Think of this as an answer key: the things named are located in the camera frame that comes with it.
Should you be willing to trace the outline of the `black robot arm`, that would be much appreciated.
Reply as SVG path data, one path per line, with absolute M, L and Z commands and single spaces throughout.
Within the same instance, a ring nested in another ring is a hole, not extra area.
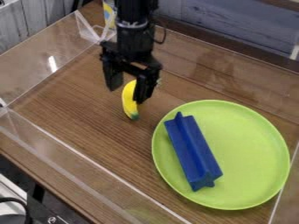
M 133 100 L 142 104 L 155 91 L 163 64 L 153 55 L 158 0 L 115 0 L 116 42 L 100 43 L 107 87 L 115 91 L 124 83 L 123 73 L 137 77 Z

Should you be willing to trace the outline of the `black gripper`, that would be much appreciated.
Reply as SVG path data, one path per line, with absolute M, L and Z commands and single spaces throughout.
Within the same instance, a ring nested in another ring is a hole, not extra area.
M 161 78 L 162 63 L 153 55 L 155 43 L 155 23 L 146 21 L 141 25 L 116 24 L 116 41 L 100 43 L 103 53 L 103 72 L 107 88 L 115 91 L 124 83 L 123 72 L 137 77 L 134 100 L 142 104 L 155 91 Z

